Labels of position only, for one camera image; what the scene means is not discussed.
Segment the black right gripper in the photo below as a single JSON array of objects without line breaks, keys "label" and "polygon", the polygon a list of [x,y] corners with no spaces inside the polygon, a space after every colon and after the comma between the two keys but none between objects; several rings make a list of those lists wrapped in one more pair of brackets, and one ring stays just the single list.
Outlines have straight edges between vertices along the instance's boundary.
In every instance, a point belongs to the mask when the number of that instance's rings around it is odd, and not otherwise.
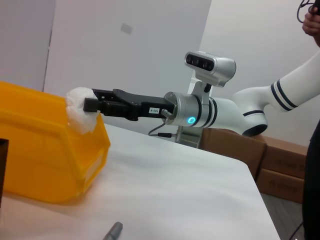
[{"label": "black right gripper", "polygon": [[138,95],[120,89],[92,89],[97,99],[85,98],[84,111],[107,117],[125,118],[138,121],[138,118],[164,119],[162,110],[173,113],[175,105],[163,97]]}]

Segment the person's bare hand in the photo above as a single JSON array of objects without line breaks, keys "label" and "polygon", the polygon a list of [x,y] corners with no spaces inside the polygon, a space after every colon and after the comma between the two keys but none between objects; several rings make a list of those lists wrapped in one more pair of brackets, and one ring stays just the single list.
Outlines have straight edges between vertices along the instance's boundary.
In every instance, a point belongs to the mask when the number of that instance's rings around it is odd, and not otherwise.
[{"label": "person's bare hand", "polygon": [[312,7],[304,16],[302,29],[305,34],[313,37],[316,45],[320,46],[320,16],[317,14],[318,8]]}]

